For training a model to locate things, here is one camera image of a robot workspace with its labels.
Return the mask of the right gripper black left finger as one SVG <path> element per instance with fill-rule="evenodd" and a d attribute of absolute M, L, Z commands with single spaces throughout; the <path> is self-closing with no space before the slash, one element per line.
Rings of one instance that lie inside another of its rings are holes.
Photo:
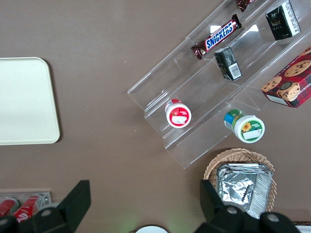
<path fill-rule="evenodd" d="M 18 223 L 14 216 L 0 218 L 2 233 L 74 233 L 91 206 L 89 180 L 81 180 L 58 204 Z"/>

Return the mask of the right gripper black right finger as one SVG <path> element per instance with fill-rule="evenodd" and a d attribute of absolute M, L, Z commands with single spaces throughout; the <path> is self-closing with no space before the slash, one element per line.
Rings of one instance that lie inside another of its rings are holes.
<path fill-rule="evenodd" d="M 225 205 L 209 180 L 200 181 L 200 205 L 206 221 L 197 233 L 298 233 L 283 214 L 265 212 L 259 219 L 234 205 Z"/>

